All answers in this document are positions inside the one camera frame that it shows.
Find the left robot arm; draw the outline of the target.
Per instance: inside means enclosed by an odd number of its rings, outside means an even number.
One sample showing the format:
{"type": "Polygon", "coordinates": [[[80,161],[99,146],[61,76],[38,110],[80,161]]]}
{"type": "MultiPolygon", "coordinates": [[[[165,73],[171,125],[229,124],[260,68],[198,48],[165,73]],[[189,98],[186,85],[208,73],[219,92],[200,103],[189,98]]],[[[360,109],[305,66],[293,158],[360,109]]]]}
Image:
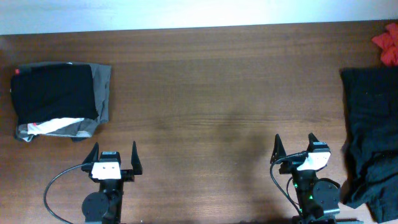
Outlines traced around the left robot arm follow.
{"type": "Polygon", "coordinates": [[[100,152],[99,144],[82,163],[81,170],[99,184],[99,190],[86,196],[81,210],[85,223],[120,223],[124,195],[124,183],[134,182],[137,175],[142,175],[136,143],[132,144],[131,169],[121,168],[121,156],[116,151],[100,152]]]}

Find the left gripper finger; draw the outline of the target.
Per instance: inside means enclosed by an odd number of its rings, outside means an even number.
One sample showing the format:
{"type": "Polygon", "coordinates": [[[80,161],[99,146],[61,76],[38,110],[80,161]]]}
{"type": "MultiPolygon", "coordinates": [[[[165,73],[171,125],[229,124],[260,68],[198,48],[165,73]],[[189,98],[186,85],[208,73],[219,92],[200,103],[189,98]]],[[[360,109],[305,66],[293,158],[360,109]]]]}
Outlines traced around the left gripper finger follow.
{"type": "Polygon", "coordinates": [[[99,154],[99,144],[98,142],[96,142],[91,152],[86,156],[85,160],[83,161],[83,164],[96,162],[98,160],[98,154],[99,154]]]}
{"type": "Polygon", "coordinates": [[[131,165],[134,175],[142,175],[142,164],[137,153],[137,145],[135,141],[132,144],[131,165]]]}

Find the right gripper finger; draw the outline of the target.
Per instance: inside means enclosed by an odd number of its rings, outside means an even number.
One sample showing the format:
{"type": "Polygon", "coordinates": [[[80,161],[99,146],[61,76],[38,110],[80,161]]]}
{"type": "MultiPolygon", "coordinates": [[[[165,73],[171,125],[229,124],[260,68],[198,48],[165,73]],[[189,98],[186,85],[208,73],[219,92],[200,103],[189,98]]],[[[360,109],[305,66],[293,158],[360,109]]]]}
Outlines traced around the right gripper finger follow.
{"type": "Polygon", "coordinates": [[[285,158],[286,156],[287,155],[284,146],[282,144],[282,140],[279,134],[276,134],[274,139],[274,149],[271,155],[270,163],[273,164],[279,159],[285,158]]]}
{"type": "Polygon", "coordinates": [[[318,142],[318,139],[315,137],[315,135],[313,133],[310,133],[308,135],[308,147],[307,147],[307,151],[308,152],[313,152],[315,149],[318,148],[318,146],[315,144],[316,142],[318,142]]]}

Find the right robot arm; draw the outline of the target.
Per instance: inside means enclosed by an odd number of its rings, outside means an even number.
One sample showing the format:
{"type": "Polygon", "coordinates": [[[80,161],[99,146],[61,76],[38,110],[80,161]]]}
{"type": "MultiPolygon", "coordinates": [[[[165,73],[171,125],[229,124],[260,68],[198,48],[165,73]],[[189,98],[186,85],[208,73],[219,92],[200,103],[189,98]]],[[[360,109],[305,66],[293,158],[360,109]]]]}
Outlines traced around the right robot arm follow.
{"type": "Polygon", "coordinates": [[[290,155],[286,154],[280,136],[275,135],[270,177],[297,211],[292,223],[336,223],[335,215],[340,212],[340,185],[331,179],[317,177],[317,172],[326,167],[330,156],[328,144],[319,141],[312,133],[308,135],[307,149],[290,155]],[[275,165],[280,166],[280,174],[291,176],[289,181],[293,183],[296,202],[276,181],[275,165]]]}

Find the dark green shorts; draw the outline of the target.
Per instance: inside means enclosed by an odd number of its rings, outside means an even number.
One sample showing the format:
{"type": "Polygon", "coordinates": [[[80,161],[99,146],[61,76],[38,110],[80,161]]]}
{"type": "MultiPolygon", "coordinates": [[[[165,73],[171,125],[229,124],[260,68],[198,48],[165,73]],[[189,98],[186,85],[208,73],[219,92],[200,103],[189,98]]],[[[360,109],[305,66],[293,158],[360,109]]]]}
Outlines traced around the dark green shorts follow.
{"type": "Polygon", "coordinates": [[[366,204],[378,223],[397,219],[397,68],[341,72],[351,136],[352,179],[343,203],[366,204]]]}

